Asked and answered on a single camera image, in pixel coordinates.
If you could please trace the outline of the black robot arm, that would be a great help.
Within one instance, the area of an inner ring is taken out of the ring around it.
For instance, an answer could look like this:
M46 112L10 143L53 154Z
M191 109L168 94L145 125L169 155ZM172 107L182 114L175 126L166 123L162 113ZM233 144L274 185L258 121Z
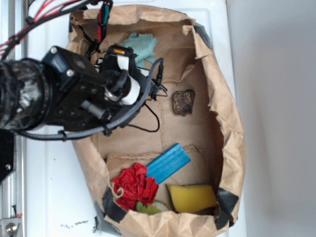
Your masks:
M138 67L132 48L112 45L95 63L54 46L41 61L31 58L0 63L0 127L40 139L32 130L63 128L52 140L76 139L127 126L156 99L163 59L150 69Z

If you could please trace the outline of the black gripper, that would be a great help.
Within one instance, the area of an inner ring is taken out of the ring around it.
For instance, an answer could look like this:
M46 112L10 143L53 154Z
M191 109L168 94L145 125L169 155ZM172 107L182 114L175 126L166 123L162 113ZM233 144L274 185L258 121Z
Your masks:
M113 103L116 111L109 119L107 128L126 126L139 113L146 100L156 100L159 92L167 96L167 89L161 84L163 58L157 59L149 70L136 66L136 54L131 47L112 45L99 68L104 80L104 97Z

